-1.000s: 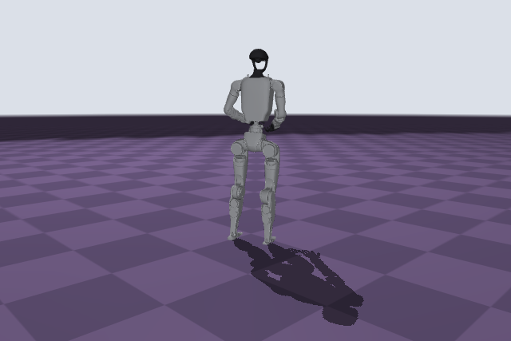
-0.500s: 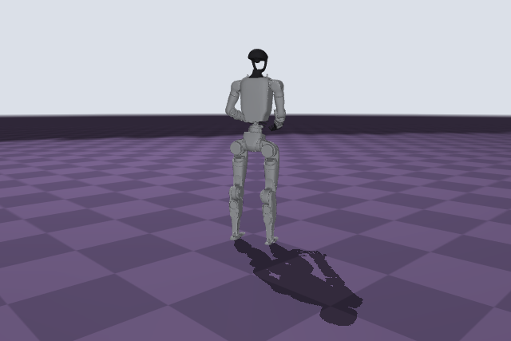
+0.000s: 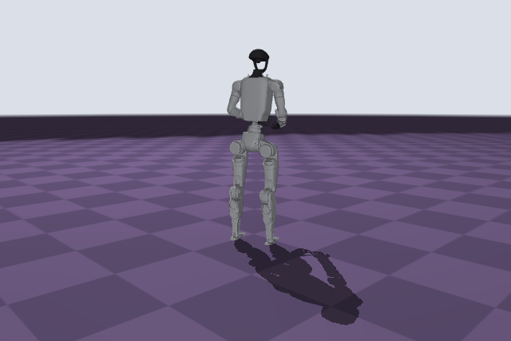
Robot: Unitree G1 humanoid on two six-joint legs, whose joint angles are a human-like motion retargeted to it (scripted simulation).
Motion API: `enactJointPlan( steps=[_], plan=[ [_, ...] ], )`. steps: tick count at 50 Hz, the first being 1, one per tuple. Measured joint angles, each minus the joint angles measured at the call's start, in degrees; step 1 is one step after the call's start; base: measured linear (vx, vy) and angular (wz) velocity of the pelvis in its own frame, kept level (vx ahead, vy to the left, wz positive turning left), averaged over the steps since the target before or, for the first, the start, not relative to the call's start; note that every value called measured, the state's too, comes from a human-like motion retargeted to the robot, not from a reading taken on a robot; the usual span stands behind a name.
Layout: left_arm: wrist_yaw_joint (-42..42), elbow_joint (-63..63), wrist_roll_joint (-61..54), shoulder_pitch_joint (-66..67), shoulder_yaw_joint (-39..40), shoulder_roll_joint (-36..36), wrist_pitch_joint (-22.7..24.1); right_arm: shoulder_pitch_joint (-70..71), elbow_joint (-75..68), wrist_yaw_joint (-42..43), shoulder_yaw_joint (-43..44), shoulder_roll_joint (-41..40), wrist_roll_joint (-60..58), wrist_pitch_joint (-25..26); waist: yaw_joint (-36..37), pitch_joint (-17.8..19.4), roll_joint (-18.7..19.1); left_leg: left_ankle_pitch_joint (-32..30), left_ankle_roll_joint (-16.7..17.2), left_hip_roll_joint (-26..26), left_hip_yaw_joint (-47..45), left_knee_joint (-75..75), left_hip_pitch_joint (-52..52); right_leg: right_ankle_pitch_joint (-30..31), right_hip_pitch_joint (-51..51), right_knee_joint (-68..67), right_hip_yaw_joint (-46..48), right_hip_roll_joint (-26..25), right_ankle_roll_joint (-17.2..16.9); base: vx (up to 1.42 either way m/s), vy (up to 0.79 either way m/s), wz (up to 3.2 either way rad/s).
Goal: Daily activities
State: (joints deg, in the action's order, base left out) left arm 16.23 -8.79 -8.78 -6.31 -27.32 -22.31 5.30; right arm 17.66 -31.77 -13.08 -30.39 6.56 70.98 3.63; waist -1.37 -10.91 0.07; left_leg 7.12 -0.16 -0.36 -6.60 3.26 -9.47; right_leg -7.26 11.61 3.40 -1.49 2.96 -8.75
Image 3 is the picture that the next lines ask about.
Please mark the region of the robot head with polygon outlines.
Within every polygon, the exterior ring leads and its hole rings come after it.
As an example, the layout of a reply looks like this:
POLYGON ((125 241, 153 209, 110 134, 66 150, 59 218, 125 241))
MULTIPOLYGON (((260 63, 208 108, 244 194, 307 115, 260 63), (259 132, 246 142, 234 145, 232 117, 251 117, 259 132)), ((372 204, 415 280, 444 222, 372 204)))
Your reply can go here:
POLYGON ((255 69, 253 70, 253 73, 250 77, 263 77, 262 73, 264 73, 267 69, 267 64, 268 64, 268 59, 269 59, 268 54, 264 50, 260 50, 260 49, 253 50, 249 54, 249 59, 253 60, 253 63, 255 66, 255 69), (260 63, 262 61, 265 61, 265 67, 264 67, 264 69, 258 69, 256 63, 260 63))

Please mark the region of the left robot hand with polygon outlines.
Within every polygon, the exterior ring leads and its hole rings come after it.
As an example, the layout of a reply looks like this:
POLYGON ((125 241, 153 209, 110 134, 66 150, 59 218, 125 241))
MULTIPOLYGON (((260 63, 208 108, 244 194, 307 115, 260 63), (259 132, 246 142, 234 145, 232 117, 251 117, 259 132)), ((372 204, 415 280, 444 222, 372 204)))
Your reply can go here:
MULTIPOLYGON (((272 116, 269 116, 269 117, 271 117, 271 118, 272 118, 272 116)), ((269 119, 269 118, 268 118, 268 120, 269 120, 269 121, 272 121, 272 119, 269 119)), ((271 124, 271 122, 269 122, 269 121, 264 121, 264 122, 267 122, 267 123, 271 124)), ((258 123, 259 123, 259 124, 266 125, 266 126, 269 126, 269 125, 267 125, 267 124, 263 123, 262 121, 258 121, 258 123)))

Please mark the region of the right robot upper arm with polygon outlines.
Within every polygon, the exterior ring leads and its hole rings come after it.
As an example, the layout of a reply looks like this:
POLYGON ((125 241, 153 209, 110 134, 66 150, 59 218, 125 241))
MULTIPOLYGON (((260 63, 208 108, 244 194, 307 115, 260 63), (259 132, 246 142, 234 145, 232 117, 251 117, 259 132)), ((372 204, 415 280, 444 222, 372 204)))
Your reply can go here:
POLYGON ((276 79, 269 79, 267 82, 270 90, 274 93, 275 104, 277 106, 277 109, 275 109, 276 117, 286 117, 283 83, 276 79))

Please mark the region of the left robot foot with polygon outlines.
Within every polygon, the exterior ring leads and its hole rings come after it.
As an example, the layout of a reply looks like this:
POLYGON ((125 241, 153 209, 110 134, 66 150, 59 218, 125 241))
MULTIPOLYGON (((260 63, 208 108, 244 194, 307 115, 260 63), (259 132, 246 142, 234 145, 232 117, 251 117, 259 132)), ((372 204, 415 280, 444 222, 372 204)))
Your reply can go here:
POLYGON ((234 236, 231 236, 230 240, 238 240, 239 238, 241 238, 242 236, 244 236, 246 233, 245 232, 241 232, 239 237, 236 237, 236 234, 234 234, 234 236))

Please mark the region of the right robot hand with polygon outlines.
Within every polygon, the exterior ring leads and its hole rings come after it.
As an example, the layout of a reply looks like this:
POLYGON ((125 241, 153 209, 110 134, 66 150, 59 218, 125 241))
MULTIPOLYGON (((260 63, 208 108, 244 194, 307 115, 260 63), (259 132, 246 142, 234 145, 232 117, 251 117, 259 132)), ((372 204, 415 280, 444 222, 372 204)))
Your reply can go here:
POLYGON ((273 124, 273 126, 274 126, 274 127, 273 127, 272 125, 270 125, 270 126, 271 126, 273 129, 281 129, 281 128, 280 128, 280 126, 279 126, 279 123, 278 123, 278 122, 276 123, 276 121, 275 121, 275 124, 276 124, 276 125, 274 125, 274 123, 272 123, 272 124, 273 124))

